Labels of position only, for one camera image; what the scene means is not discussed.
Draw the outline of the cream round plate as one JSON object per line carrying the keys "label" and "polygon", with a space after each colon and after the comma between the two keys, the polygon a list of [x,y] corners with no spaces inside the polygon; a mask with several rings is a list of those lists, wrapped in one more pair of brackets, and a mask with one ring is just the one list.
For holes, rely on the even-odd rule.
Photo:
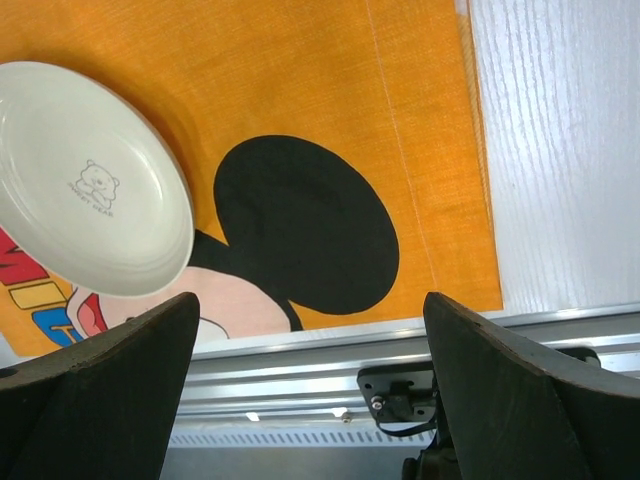
{"label": "cream round plate", "polygon": [[1,225],[37,263],[116,297],[184,271],[195,220],[172,150],[129,102],[60,66],[1,67]]}

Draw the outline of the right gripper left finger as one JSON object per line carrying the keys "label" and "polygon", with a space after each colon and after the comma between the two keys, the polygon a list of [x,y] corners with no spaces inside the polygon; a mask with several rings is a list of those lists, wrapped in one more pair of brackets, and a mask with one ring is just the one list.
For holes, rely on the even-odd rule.
{"label": "right gripper left finger", "polygon": [[193,293],[1,371],[4,479],[157,479],[199,325]]}

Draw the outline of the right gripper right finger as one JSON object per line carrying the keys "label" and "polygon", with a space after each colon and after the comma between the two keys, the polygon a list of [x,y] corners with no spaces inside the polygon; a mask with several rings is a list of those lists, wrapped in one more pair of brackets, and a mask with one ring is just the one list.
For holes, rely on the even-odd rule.
{"label": "right gripper right finger", "polygon": [[639,382],[436,292],[423,315],[464,479],[636,479]]}

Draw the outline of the orange Mickey Mouse placemat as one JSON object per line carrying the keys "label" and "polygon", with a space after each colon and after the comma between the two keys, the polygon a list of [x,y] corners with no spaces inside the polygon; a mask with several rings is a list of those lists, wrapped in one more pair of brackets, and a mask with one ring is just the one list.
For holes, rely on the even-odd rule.
{"label": "orange Mickey Mouse placemat", "polygon": [[469,20],[451,1],[5,1],[1,67],[53,64],[135,107],[175,155],[193,249],[116,297],[37,263],[1,225],[1,334],[36,357],[182,292],[199,348],[502,307]]}

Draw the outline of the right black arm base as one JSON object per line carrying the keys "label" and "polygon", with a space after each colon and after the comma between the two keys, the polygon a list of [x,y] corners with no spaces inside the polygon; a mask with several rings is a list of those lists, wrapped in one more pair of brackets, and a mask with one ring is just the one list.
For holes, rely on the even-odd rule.
{"label": "right black arm base", "polygon": [[407,435],[434,430],[434,444],[417,459],[403,464],[405,479],[464,479],[458,468],[446,416],[435,378],[432,359],[405,365],[386,365],[361,370],[357,377],[361,393],[377,424],[413,422]]}

